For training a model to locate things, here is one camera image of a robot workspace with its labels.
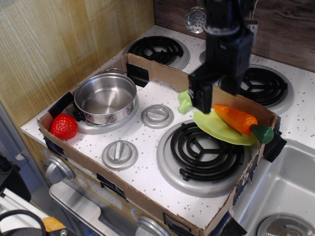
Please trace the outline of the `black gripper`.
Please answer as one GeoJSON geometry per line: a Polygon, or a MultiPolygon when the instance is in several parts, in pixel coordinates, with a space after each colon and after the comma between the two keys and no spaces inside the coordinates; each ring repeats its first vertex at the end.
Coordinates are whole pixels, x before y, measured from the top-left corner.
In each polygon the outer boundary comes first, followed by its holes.
{"type": "Polygon", "coordinates": [[[253,33],[240,29],[232,35],[206,34],[206,62],[189,75],[192,106],[204,114],[211,111],[212,84],[216,81],[225,92],[237,95],[249,66],[253,33]]]}

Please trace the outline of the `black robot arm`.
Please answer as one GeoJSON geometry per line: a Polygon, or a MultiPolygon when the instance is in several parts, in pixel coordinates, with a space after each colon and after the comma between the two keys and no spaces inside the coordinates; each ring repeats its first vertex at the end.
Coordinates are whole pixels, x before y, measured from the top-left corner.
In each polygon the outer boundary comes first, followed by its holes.
{"type": "Polygon", "coordinates": [[[253,9],[252,0],[207,0],[205,62],[189,75],[193,107],[210,113],[213,84],[220,81],[224,91],[237,95],[249,67],[253,32],[244,18],[253,9]]]}

